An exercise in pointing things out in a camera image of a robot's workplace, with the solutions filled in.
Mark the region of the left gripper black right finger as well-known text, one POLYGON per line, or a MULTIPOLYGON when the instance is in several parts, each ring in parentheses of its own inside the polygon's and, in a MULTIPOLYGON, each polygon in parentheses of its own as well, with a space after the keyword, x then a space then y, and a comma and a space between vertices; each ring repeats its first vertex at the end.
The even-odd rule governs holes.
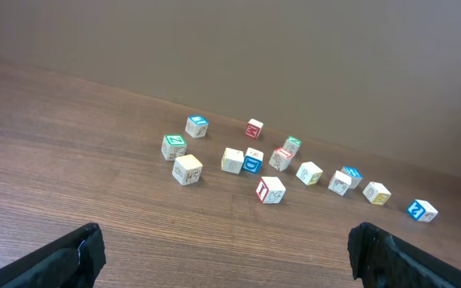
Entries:
POLYGON ((461 270, 369 222, 351 229, 347 250, 365 287, 461 287, 461 270))

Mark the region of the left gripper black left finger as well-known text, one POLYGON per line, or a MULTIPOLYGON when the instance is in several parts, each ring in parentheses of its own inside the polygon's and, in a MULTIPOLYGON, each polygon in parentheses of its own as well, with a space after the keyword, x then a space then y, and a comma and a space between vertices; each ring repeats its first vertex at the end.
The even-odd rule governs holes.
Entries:
POLYGON ((0 269, 1 287, 92 287, 106 264, 98 224, 91 222, 0 269))

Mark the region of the yellow block with 3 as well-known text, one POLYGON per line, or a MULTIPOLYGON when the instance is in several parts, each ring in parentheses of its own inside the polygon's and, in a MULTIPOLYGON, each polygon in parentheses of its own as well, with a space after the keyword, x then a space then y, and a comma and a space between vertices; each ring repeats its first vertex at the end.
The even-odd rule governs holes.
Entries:
POLYGON ((306 186, 310 186, 314 185, 319 180, 322 173, 323 170, 313 162, 303 162, 296 173, 296 177, 306 186))

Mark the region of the plain cream block with 9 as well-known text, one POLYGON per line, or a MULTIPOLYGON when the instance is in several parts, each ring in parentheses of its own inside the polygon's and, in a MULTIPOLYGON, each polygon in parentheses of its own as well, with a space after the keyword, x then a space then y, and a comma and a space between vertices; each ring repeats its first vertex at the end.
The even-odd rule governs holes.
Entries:
POLYGON ((239 174, 244 162, 244 153, 227 147, 221 161, 221 169, 232 174, 239 174))

